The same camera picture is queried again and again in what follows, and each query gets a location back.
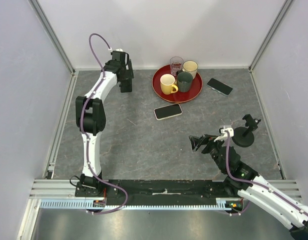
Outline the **black folding phone stand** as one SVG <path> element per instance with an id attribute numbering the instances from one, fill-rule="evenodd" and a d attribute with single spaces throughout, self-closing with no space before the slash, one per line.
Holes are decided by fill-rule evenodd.
<path id="1" fill-rule="evenodd" d="M 125 68 L 121 69 L 119 73 L 121 73 L 121 72 L 125 72 L 126 73 L 126 77 L 127 77 L 126 66 L 125 66 Z M 121 87 L 120 88 L 121 93 L 130 93 L 130 92 L 132 92 L 132 86 L 128 86 L 128 83 L 127 83 L 127 85 L 125 87 Z"/>

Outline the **cream cased phone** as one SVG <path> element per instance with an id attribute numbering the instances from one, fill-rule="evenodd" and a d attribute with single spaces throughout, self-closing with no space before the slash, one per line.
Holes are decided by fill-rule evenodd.
<path id="1" fill-rule="evenodd" d="M 178 103 L 173 103 L 154 109 L 154 115 L 158 121 L 182 115 L 182 113 L 182 108 Z"/>

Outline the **black round base phone holder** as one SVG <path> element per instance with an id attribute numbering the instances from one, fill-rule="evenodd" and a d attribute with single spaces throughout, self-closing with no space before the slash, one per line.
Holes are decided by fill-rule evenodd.
<path id="1" fill-rule="evenodd" d="M 234 129 L 232 140 L 242 148 L 247 148 L 254 143 L 253 132 L 258 129 L 258 124 L 261 119 L 253 118 L 250 114 L 246 114 L 243 118 L 246 121 L 245 126 L 240 126 Z"/>

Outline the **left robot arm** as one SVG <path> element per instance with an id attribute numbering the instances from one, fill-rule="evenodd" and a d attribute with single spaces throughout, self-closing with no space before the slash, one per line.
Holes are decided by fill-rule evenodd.
<path id="1" fill-rule="evenodd" d="M 116 49 L 111 56 L 92 89 L 75 100 L 76 124 L 84 144 L 84 166 L 76 185 L 76 197 L 104 195 L 106 185 L 99 181 L 102 178 L 100 138 L 106 125 L 104 100 L 117 84 L 122 93 L 132 92 L 134 74 L 129 54 Z"/>

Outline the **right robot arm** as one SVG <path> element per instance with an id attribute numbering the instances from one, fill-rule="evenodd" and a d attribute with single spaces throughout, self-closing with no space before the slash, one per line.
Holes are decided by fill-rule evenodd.
<path id="1" fill-rule="evenodd" d="M 219 170 L 227 175 L 223 191 L 229 197 L 238 195 L 275 217 L 295 240 L 308 240 L 308 206 L 284 194 L 253 168 L 241 161 L 240 155 L 226 141 L 215 135 L 189 136 L 195 152 L 204 146 L 202 154 L 209 154 Z"/>

